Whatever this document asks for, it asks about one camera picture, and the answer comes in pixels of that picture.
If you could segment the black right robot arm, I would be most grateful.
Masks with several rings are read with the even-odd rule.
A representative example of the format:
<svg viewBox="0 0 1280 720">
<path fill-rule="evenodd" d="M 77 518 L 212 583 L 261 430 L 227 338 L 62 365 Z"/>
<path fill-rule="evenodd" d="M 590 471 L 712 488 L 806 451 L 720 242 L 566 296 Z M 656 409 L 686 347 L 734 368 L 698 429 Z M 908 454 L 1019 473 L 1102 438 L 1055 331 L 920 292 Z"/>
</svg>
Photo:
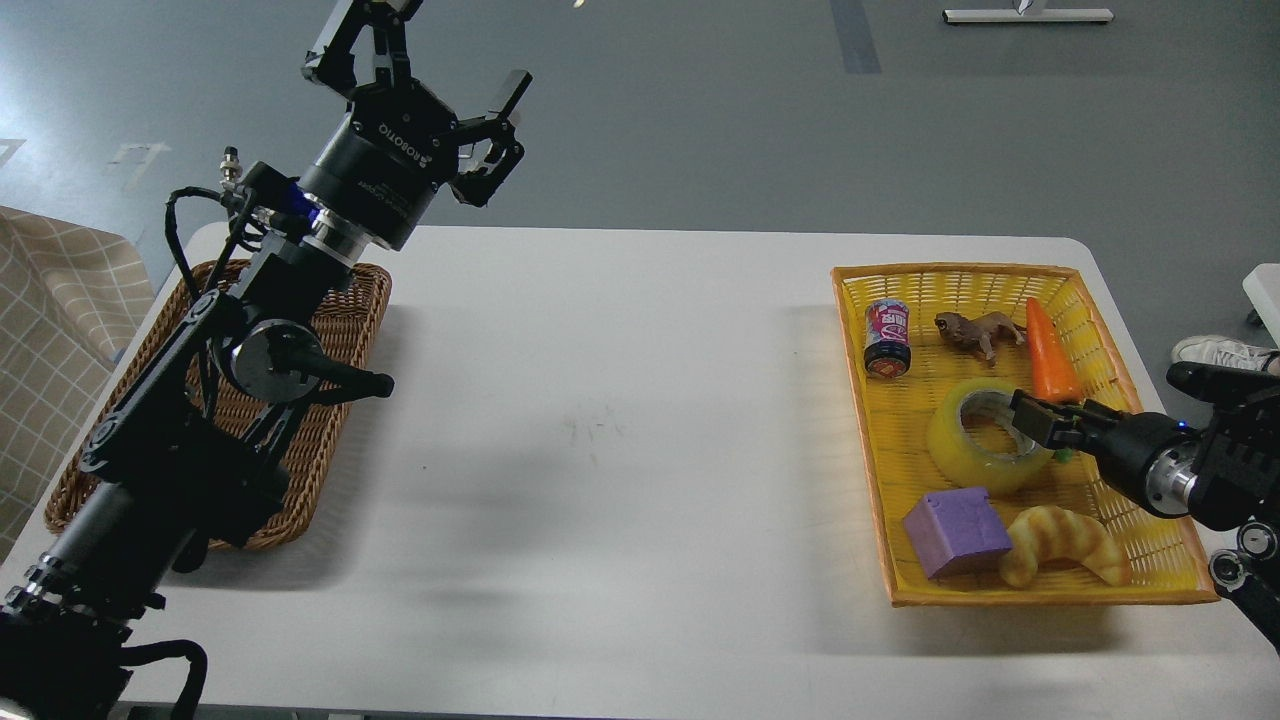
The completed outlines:
<svg viewBox="0 0 1280 720">
<path fill-rule="evenodd" d="M 1107 486 L 1156 518 L 1235 532 L 1236 547 L 1207 562 L 1213 588 L 1277 644 L 1277 378 L 1178 361 L 1166 379 L 1212 406 L 1206 428 L 1093 400 L 1051 404 L 1023 389 L 1009 404 L 1012 427 L 1044 448 L 1091 455 Z"/>
</svg>

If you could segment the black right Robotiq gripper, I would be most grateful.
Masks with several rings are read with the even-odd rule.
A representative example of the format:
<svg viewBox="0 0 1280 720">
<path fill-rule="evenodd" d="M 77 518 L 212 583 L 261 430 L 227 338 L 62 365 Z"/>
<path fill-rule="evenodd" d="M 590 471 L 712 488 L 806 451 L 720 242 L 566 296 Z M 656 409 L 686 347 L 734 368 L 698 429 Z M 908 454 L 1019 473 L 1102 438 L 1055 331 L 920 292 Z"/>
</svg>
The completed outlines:
<svg viewBox="0 0 1280 720">
<path fill-rule="evenodd" d="M 1199 437 L 1158 413 L 1123 413 L 1093 400 L 1053 404 L 1015 389 L 1009 407 L 1015 430 L 1043 448 L 1083 450 L 1116 492 L 1157 518 L 1190 512 L 1190 470 Z"/>
</svg>

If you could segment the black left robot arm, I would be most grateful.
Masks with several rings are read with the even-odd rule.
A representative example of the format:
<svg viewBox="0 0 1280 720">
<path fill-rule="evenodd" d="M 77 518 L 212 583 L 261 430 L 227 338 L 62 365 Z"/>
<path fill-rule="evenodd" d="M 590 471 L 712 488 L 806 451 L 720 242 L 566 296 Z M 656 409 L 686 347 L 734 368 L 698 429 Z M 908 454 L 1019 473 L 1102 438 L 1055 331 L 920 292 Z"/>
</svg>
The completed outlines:
<svg viewBox="0 0 1280 720">
<path fill-rule="evenodd" d="M 329 357 L 312 318 L 371 243 L 401 250 L 439 190 L 489 202 L 524 158 L 515 109 L 532 82 L 513 70 L 495 102 L 461 119 L 416 79 L 406 26 L 416 1 L 340 1 L 302 65 L 346 114 L 300 177 L 227 151 L 206 197 L 229 229 L 205 284 L 165 233 L 191 305 L 119 402 L 88 434 L 86 505 L 3 602 L 3 716 L 105 719 L 134 667 L 188 664 L 174 719 L 191 719 L 209 659 L 193 641 L 128 646 L 131 623 L 163 609 L 168 571 L 200 568 L 210 541 L 242 547 L 279 512 L 284 456 L 314 406 L 388 397 L 394 380 Z"/>
</svg>

